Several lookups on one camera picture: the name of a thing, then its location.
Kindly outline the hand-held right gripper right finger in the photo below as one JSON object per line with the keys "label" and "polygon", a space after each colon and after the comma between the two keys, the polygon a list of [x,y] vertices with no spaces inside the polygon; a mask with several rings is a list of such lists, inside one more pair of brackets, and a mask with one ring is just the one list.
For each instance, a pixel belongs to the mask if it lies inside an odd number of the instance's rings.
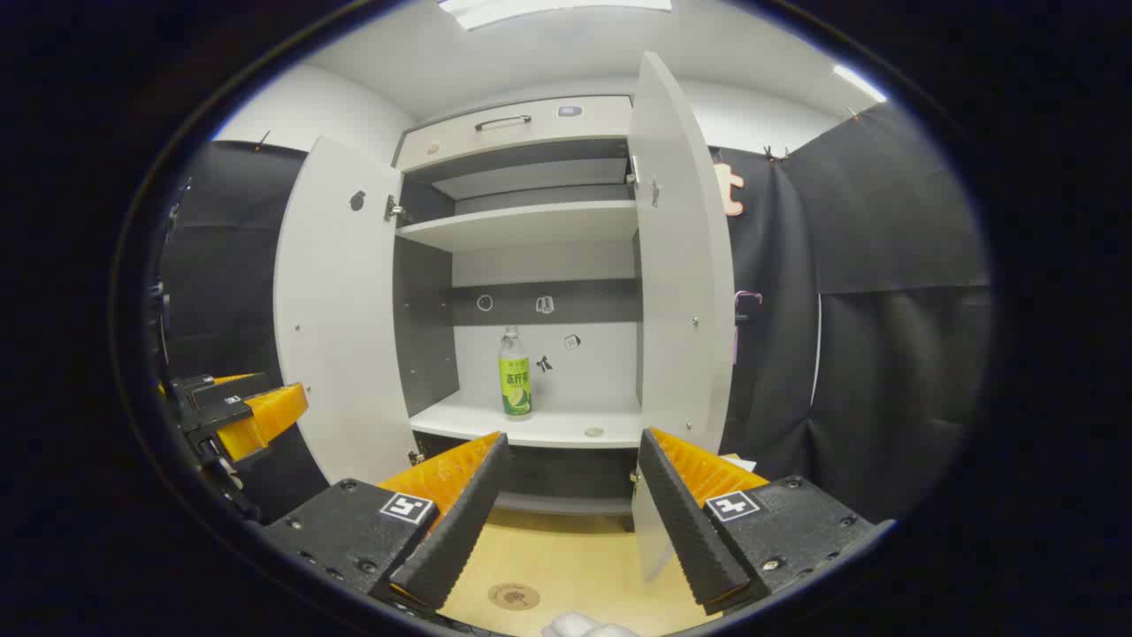
{"label": "hand-held right gripper right finger", "polygon": [[648,427],[638,479],[707,614],[816,580],[876,543],[878,527],[812,480],[767,480]]}

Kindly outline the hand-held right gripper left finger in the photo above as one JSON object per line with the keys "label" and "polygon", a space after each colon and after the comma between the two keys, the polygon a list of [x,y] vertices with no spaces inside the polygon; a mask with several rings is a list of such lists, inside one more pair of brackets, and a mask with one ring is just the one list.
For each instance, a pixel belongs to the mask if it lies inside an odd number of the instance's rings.
{"label": "hand-held right gripper left finger", "polygon": [[374,485],[336,481],[264,530],[311,573],[411,611],[445,605],[475,548],[512,451],[501,431]]}

